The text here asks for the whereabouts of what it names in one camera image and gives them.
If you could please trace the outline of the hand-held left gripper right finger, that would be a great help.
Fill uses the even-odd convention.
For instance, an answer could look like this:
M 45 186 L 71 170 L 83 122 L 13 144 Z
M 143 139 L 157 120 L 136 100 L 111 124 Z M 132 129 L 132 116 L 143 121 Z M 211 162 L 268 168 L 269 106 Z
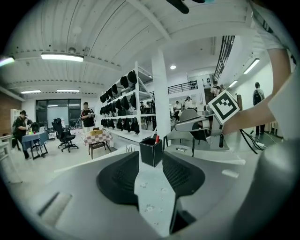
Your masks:
M 230 234 L 256 166 L 256 160 L 237 164 L 164 152 L 163 173 L 175 192 L 170 233 Z

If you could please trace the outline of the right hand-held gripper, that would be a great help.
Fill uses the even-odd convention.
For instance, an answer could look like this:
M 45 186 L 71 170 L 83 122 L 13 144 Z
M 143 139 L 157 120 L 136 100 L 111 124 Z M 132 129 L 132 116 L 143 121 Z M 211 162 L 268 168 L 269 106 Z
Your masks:
M 205 117 L 180 122 L 175 125 L 175 130 L 191 131 L 196 140 L 207 141 L 211 150 L 228 150 L 222 131 L 225 123 L 239 110 L 237 101 L 224 90 L 206 105 Z

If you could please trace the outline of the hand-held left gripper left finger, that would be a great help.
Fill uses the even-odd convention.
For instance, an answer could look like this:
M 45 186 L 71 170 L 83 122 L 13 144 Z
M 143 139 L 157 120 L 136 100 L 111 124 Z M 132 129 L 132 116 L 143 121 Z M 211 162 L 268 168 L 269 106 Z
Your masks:
M 66 170 L 31 198 L 30 208 L 74 238 L 154 238 L 134 193 L 138 163 L 134 151 Z

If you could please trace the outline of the black cube box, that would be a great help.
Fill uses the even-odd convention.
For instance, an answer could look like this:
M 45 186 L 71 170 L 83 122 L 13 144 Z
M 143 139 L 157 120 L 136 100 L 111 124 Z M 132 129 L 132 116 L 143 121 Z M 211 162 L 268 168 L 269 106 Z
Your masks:
M 159 139 L 146 138 L 140 142 L 141 160 L 143 163 L 156 167 L 163 158 L 163 142 Z

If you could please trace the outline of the person's right forearm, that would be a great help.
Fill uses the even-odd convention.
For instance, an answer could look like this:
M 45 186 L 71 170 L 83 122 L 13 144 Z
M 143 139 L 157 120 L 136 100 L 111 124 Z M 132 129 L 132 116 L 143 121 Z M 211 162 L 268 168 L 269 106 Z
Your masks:
M 240 129 L 251 128 L 276 121 L 279 124 L 284 139 L 293 137 L 294 124 L 291 111 L 281 93 L 270 95 L 256 106 L 237 112 L 223 127 L 223 134 L 236 132 Z

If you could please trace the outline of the grey shell chair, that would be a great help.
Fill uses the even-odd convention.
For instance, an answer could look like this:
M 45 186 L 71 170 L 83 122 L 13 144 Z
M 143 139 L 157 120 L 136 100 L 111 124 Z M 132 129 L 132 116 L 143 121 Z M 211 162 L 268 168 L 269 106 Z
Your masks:
M 180 120 L 178 123 L 199 117 L 205 116 L 198 115 L 198 113 L 194 109 L 186 109 L 181 113 Z M 187 149 L 187 151 L 179 151 L 176 150 L 176 148 L 185 148 Z M 171 130 L 171 132 L 163 138 L 164 151 L 176 150 L 177 152 L 183 154 L 187 153 L 190 150 L 191 154 L 194 155 L 195 150 L 204 150 L 206 148 L 208 148 L 207 141 L 196 140 L 191 135 L 191 131 L 176 131 L 175 126 Z

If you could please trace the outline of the pale floral tablecloth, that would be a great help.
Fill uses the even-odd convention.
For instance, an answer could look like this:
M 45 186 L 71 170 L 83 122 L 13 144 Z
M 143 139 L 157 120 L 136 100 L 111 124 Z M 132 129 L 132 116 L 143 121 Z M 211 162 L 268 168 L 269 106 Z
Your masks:
M 96 160 L 60 170 L 52 186 L 67 200 L 55 228 L 81 240 L 155 240 L 162 237 L 180 240 L 226 240 L 232 215 L 225 198 L 217 198 L 222 187 L 205 187 L 192 196 L 189 205 L 195 222 L 178 233 L 169 232 L 174 210 L 184 203 L 175 200 L 175 192 L 163 173 L 162 164 L 151 167 L 138 163 L 134 182 L 138 205 L 115 204 L 96 184 L 97 174 L 106 166 L 127 157 L 119 150 Z

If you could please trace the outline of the dark wooden bench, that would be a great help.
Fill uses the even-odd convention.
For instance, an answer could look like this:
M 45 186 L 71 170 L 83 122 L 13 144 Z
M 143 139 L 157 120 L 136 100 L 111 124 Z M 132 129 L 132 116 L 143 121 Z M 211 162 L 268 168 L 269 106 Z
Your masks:
M 104 147 L 105 150 L 108 149 L 110 152 L 112 152 L 107 142 L 97 142 L 89 144 L 89 154 L 91 156 L 91 159 L 93 159 L 93 151 L 101 147 Z

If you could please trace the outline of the black metal railing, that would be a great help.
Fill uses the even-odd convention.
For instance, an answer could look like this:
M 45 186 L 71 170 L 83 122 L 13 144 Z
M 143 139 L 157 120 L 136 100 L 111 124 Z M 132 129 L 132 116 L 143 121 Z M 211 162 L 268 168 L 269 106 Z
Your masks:
M 189 81 L 182 84 L 176 84 L 174 86 L 168 87 L 168 94 L 184 92 L 189 90 L 196 90 L 198 89 L 197 81 Z
M 233 43 L 235 40 L 235 36 L 222 36 L 222 42 L 221 42 L 221 49 L 219 53 L 219 58 L 217 61 L 217 66 L 215 69 L 215 72 L 213 74 L 213 80 L 218 81 L 221 77 L 221 74 L 225 68 L 225 65 L 227 63 L 227 60 L 229 58 Z

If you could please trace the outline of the checkered cloth side table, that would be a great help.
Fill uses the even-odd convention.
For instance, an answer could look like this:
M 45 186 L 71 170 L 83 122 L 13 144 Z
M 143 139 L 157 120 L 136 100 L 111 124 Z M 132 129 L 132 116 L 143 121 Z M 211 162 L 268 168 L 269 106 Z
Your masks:
M 83 137 L 83 142 L 85 145 L 96 144 L 100 142 L 110 142 L 112 140 L 112 136 L 109 132 L 103 132 L 98 135 L 85 135 Z

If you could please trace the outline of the white square pillar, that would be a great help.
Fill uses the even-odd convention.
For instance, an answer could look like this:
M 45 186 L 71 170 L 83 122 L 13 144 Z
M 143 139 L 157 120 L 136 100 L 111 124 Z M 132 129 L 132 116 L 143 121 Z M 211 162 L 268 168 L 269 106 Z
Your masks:
M 157 135 L 163 139 L 171 131 L 168 83 L 163 52 L 157 48 L 151 59 L 156 106 Z

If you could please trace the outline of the white metal storage rack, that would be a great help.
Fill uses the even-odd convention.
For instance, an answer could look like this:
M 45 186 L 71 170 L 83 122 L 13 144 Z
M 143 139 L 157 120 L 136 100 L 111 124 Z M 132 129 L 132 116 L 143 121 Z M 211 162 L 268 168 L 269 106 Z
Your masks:
M 153 120 L 156 119 L 156 113 L 154 110 L 155 99 L 154 99 L 154 93 L 150 92 L 146 86 L 146 84 L 153 82 L 152 74 L 149 73 L 147 70 L 143 69 L 141 66 L 139 66 L 138 62 L 135 62 L 135 66 L 132 70 L 135 71 L 137 81 L 138 81 L 136 86 L 136 91 L 137 91 L 136 113 L 139 122 L 140 133 L 136 135 L 133 132 L 129 133 L 127 131 L 120 131 L 118 129 L 107 129 L 102 127 L 102 125 L 101 127 L 113 136 L 121 137 L 126 140 L 139 143 L 146 138 L 153 137 L 156 133 L 155 132 L 156 126 L 153 124 Z

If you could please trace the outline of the black office chair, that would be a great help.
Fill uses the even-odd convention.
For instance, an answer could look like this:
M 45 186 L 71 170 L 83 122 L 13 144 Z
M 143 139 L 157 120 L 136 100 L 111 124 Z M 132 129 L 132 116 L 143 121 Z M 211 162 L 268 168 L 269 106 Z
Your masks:
M 71 149 L 73 148 L 79 149 L 76 144 L 72 143 L 76 136 L 74 134 L 71 134 L 70 129 L 64 128 L 62 126 L 60 118 L 54 119 L 52 122 L 52 126 L 55 130 L 57 139 L 61 142 L 61 144 L 58 146 L 58 149 L 60 149 L 61 152 L 67 150 L 70 153 Z

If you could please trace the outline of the row of black bags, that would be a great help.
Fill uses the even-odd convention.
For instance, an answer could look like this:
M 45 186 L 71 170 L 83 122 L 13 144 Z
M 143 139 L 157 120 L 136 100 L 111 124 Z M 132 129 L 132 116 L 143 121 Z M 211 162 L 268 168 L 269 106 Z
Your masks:
M 137 119 L 137 77 L 134 70 L 120 78 L 99 97 L 103 116 L 101 125 L 107 129 L 140 133 Z

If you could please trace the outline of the blue cloth table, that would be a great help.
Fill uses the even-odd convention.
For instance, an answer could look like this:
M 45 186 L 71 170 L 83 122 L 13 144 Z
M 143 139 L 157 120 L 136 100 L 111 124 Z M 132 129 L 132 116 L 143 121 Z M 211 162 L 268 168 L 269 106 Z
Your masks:
M 32 159 L 45 157 L 48 154 L 46 143 L 48 141 L 48 134 L 46 132 L 38 132 L 22 137 L 22 146 L 26 150 L 30 150 Z

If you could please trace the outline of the person's grey shirt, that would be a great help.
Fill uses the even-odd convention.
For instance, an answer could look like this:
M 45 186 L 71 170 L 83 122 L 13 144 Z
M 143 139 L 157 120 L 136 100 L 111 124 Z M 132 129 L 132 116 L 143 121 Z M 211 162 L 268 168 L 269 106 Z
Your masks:
M 300 139 L 300 50 L 274 12 L 258 0 L 249 3 L 272 67 L 273 89 L 267 106 L 283 138 Z

